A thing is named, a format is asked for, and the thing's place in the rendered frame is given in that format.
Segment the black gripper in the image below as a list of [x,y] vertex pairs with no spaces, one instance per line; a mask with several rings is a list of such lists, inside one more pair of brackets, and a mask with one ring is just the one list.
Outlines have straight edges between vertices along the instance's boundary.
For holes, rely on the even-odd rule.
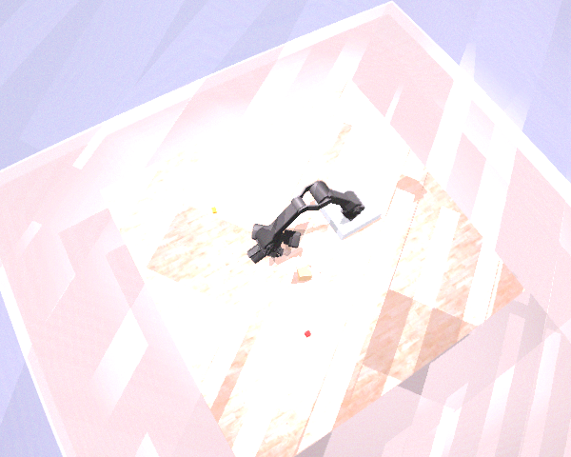
[[[263,226],[265,226],[265,225],[260,225],[260,224],[254,224],[253,225],[253,230],[252,230],[252,235],[251,235],[252,240],[255,240],[255,236],[256,236],[255,234],[256,234],[257,230],[262,228]],[[301,232],[286,229],[285,232],[282,234],[285,237],[285,240],[284,240],[285,245],[288,245],[291,248],[298,248],[299,247]]]

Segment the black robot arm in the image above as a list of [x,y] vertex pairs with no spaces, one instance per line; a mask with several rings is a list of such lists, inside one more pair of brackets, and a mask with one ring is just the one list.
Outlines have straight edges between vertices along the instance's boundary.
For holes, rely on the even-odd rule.
[[[302,199],[310,192],[318,205],[306,205]],[[282,232],[302,213],[308,210],[319,210],[329,204],[339,205],[343,216],[353,221],[366,209],[366,206],[353,190],[340,192],[331,189],[324,181],[315,181],[304,187],[300,195],[294,197],[288,207],[269,225],[256,232],[257,245],[247,251],[247,256],[257,264],[266,256],[279,258],[283,256],[281,247],[285,240]]]

